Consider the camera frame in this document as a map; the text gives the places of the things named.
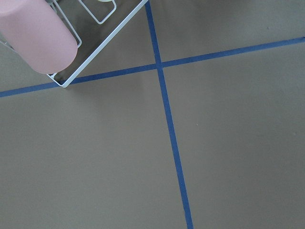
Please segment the salmon pink cup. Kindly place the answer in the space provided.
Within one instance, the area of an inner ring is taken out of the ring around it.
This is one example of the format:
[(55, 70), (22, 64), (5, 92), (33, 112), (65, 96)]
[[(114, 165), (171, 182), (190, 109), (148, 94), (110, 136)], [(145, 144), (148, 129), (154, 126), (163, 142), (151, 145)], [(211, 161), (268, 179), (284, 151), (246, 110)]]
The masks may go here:
[(66, 69), (78, 52), (76, 39), (44, 0), (2, 0), (0, 32), (38, 73)]

